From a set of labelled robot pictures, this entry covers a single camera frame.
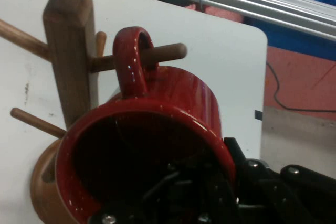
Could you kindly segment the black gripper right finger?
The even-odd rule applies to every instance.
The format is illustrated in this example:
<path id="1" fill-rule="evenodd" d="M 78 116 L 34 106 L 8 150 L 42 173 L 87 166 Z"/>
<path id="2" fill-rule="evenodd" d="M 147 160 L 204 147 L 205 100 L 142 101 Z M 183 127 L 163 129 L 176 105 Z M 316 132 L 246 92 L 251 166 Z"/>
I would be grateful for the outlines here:
<path id="1" fill-rule="evenodd" d="M 335 223 L 335 179 L 300 165 L 273 171 L 224 138 L 236 168 L 240 223 Z"/>

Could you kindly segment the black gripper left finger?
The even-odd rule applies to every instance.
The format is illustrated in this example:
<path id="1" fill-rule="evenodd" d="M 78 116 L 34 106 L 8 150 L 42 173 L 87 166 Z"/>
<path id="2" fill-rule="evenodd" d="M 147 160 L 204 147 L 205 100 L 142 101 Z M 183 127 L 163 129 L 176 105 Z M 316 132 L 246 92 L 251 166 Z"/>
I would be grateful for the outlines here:
<path id="1" fill-rule="evenodd" d="M 238 223 L 236 198 L 216 157 L 168 163 L 144 184 L 110 185 L 88 223 Z"/>

